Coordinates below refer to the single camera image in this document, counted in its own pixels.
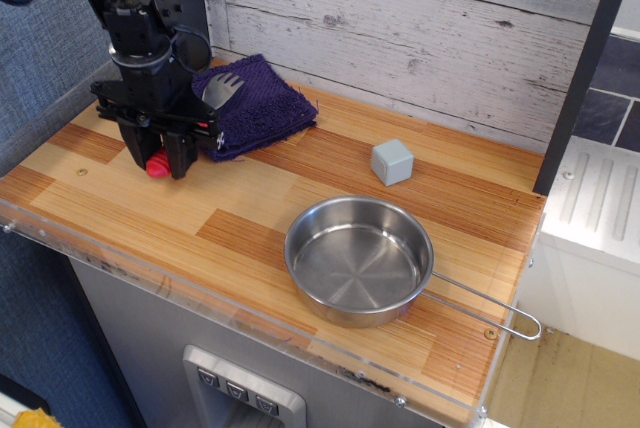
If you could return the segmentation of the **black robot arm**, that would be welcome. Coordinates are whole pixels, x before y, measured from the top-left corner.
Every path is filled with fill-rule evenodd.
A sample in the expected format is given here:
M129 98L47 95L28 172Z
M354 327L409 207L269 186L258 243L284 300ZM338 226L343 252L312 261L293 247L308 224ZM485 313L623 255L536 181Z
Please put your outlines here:
M2 0L24 6L34 0ZM121 78L96 81L100 117L116 122L142 169L164 152L175 179L183 178L202 147L222 133L218 113L192 88L212 61L207 37L181 22L181 0L88 0L108 32L109 53Z

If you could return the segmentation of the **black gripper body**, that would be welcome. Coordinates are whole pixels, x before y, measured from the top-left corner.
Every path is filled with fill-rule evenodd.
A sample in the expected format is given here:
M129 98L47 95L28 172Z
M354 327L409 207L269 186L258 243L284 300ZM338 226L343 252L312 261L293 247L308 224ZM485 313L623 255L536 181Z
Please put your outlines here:
M175 57L149 61L142 57L114 55L112 59L121 78L96 81L91 85L102 118L116 123L122 118L161 137L171 120L177 121L196 111L201 95L193 91L195 74Z

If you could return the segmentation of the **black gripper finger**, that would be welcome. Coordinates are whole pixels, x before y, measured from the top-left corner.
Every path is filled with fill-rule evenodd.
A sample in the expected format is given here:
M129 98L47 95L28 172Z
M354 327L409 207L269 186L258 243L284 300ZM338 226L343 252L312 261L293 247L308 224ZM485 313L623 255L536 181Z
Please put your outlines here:
M198 159L198 146L190 135L167 132L166 154L171 176L182 179Z
M145 170L147 161L162 147L160 135L122 118L118 118L117 123L134 162Z

